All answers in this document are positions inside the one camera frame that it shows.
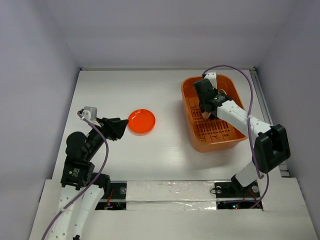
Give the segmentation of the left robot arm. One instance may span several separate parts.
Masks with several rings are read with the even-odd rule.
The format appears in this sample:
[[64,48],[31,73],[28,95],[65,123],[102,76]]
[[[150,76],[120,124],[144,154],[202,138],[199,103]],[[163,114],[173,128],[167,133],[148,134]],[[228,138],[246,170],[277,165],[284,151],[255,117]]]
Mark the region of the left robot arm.
[[99,118],[90,121],[88,134],[76,131],[68,136],[59,217],[50,228],[49,239],[80,240],[100,199],[113,195],[110,176],[95,172],[91,160],[108,140],[121,139],[128,123],[127,119]]

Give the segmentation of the cream plate with black motif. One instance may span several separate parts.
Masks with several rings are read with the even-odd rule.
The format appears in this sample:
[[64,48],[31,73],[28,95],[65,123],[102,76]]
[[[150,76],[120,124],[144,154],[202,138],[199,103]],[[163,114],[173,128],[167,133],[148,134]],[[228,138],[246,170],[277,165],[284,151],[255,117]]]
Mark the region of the cream plate with black motif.
[[202,115],[202,117],[203,117],[204,119],[208,119],[208,118],[211,116],[211,113],[204,111],[204,112],[201,113],[201,115]]

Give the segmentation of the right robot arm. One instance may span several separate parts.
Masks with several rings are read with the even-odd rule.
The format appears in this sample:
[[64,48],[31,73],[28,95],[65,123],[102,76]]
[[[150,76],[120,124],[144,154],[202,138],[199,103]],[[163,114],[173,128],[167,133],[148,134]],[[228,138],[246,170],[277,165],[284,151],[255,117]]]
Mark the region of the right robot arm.
[[242,196],[249,185],[290,158],[287,131],[281,124],[270,125],[242,109],[230,96],[220,93],[208,78],[193,84],[205,118],[218,118],[240,131],[249,140],[252,160],[231,178],[230,190]]

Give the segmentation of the orange plate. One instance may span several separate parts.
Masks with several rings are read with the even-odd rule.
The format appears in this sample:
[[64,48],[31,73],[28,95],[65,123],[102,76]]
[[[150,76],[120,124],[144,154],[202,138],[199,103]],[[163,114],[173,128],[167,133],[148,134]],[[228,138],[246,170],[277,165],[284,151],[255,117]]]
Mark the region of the orange plate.
[[145,135],[156,125],[155,115],[148,109],[134,110],[128,117],[128,128],[136,135]]

